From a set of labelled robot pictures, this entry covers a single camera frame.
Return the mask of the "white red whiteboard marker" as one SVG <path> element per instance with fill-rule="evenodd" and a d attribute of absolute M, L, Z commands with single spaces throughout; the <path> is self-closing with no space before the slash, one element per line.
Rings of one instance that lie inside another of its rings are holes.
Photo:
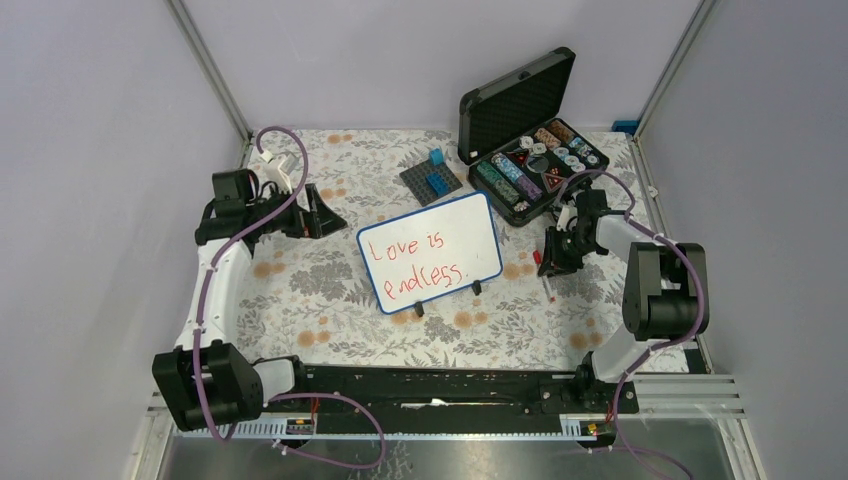
<path fill-rule="evenodd" d="M 555 294 L 554 294 L 554 292 L 553 292 L 553 290 L 550 286 L 549 279 L 548 279 L 547 276 L 545 276 L 541 273 L 542 262 L 540 264 L 536 264 L 536 267 L 537 267 L 537 276 L 539 277 L 539 279 L 542 283 L 546 297 L 547 297 L 547 299 L 550 303 L 554 303 L 556 301 L 556 296 L 555 296 Z"/>

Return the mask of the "blue framed whiteboard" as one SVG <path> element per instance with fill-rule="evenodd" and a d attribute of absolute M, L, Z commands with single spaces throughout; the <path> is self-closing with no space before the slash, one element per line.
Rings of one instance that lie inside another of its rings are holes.
<path fill-rule="evenodd" d="M 482 191 L 365 227 L 356 242 L 387 315 L 494 279 L 504 267 Z"/>

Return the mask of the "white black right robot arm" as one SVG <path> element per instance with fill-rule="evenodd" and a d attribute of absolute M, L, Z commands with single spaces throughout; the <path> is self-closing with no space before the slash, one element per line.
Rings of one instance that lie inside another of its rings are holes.
<path fill-rule="evenodd" d="M 704 249 L 654 233 L 628 212 L 609 207 L 604 191 L 578 193 L 547 228 L 537 274 L 570 275 L 585 257 L 614 255 L 626 264 L 622 325 L 589 352 L 566 384 L 567 400 L 597 412 L 613 405 L 625 383 L 651 355 L 685 343 L 708 324 Z"/>

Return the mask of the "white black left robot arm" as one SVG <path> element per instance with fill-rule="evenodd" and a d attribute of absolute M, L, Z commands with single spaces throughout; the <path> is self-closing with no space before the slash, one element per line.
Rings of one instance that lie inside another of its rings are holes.
<path fill-rule="evenodd" d="M 273 181 L 248 169 L 212 177 L 213 198 L 194 237 L 198 275 L 191 308 L 172 350 L 155 356 L 152 375 L 175 426 L 183 432 L 256 420 L 274 399 L 296 411 L 309 401 L 310 385 L 294 355 L 248 361 L 237 349 L 238 290 L 263 236 L 320 239 L 346 228 L 315 185 L 304 184 L 298 205 Z"/>

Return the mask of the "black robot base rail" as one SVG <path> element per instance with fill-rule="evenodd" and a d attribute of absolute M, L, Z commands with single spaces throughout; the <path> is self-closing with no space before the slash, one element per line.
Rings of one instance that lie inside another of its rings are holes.
<path fill-rule="evenodd" d="M 367 419 L 372 414 L 381 427 L 384 419 L 396 417 L 455 419 L 465 425 L 554 415 L 604 421 L 613 412 L 638 413 L 632 383 L 625 384 L 613 405 L 567 400 L 564 388 L 574 373 L 305 365 L 296 372 L 296 398 L 276 400 L 266 410 L 310 418 L 340 414 Z"/>

